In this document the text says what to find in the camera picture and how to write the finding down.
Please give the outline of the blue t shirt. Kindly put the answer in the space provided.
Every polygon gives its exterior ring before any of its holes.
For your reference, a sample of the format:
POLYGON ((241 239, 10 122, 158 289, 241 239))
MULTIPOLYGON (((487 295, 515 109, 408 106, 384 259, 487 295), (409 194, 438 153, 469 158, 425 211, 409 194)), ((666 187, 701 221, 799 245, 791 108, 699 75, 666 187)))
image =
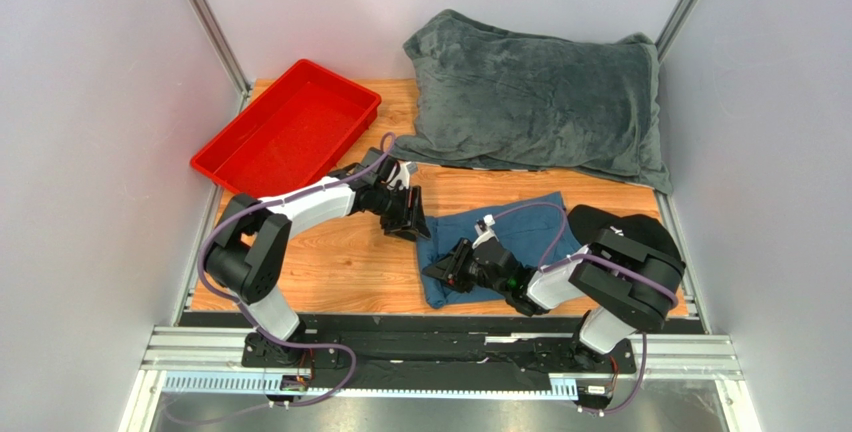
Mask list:
POLYGON ((477 238, 475 224, 486 215, 496 218, 499 241, 526 266, 563 259, 581 248, 568 225, 562 224, 565 204, 558 192, 505 205, 488 206, 467 212, 428 216, 431 237, 416 243, 418 269, 424 271, 457 245, 460 239, 477 238))

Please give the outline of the red plastic tray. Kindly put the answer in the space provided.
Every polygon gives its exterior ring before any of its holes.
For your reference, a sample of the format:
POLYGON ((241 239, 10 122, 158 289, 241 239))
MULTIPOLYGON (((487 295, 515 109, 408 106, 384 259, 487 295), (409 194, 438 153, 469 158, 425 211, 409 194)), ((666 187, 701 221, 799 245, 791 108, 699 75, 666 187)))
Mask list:
POLYGON ((301 59, 190 159, 234 193, 270 197, 325 176, 377 117, 381 96, 301 59))

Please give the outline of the black baseball cap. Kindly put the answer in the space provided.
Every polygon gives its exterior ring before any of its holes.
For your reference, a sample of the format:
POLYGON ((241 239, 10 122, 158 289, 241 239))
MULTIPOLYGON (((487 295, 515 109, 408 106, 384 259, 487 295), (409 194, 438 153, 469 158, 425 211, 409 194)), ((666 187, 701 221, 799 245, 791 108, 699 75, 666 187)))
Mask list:
POLYGON ((577 205, 567 213, 567 220, 581 245, 593 242, 603 230, 610 230, 682 262, 673 236, 661 222, 648 215, 620 217, 588 205, 577 205))

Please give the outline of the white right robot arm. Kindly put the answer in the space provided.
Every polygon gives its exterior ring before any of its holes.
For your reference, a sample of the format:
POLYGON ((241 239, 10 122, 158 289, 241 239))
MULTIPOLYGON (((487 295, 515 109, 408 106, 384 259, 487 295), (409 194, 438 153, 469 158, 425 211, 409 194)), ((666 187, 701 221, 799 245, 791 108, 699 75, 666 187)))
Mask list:
POLYGON ((498 294, 516 312, 545 315, 586 296, 596 308, 575 332, 587 351, 610 353, 633 333, 656 333, 678 303, 684 263, 615 229, 603 229, 577 252, 538 268, 523 265, 488 225, 475 240, 460 239, 427 266, 424 276, 458 293, 474 288, 498 294))

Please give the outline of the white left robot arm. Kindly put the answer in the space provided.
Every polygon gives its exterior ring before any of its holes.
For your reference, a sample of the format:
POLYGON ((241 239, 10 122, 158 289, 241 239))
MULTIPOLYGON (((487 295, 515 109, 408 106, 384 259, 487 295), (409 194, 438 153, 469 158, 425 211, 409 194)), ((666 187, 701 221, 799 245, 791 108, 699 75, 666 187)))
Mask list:
POLYGON ((233 196, 200 247, 203 286, 240 307, 263 345, 291 364, 307 353, 303 320, 278 288, 291 238, 331 220, 369 212, 387 236, 426 239, 422 189, 411 184, 417 166, 375 148, 318 182, 283 195, 233 196))

